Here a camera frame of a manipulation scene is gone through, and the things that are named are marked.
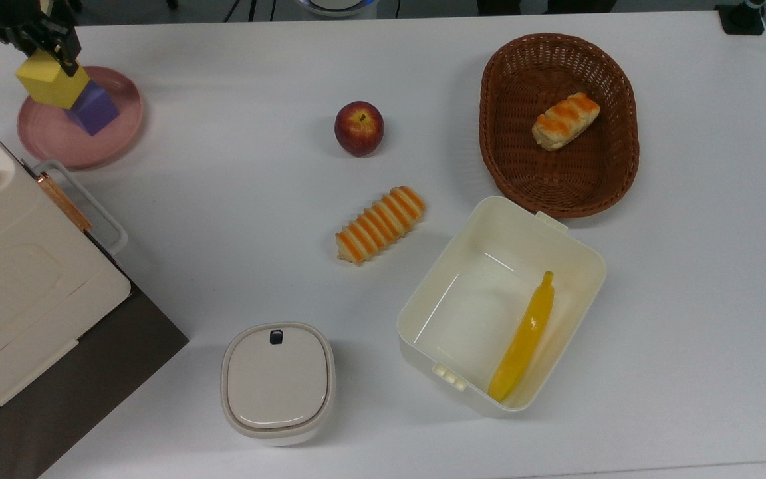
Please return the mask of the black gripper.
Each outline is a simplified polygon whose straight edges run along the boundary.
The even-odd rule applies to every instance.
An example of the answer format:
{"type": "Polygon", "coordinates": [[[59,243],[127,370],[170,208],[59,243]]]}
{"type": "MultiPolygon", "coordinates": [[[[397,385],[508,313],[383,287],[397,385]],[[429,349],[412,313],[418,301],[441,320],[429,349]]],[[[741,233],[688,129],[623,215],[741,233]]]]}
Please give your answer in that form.
{"type": "Polygon", "coordinates": [[[0,1],[0,42],[27,57],[37,49],[49,53],[70,77],[80,69],[76,25],[70,1],[0,1]]]}

